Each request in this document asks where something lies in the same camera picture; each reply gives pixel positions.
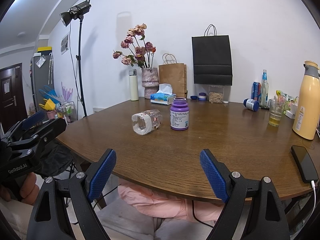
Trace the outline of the person's left hand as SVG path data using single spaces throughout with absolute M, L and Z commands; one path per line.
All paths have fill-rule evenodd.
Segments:
M 34 205 L 40 188 L 36 184 L 36 174 L 31 172 L 27 175 L 21 189 L 20 195 L 22 197 L 21 202 L 24 204 Z M 6 188 L 1 186 L 1 198 L 7 202 L 11 201 L 11 196 Z

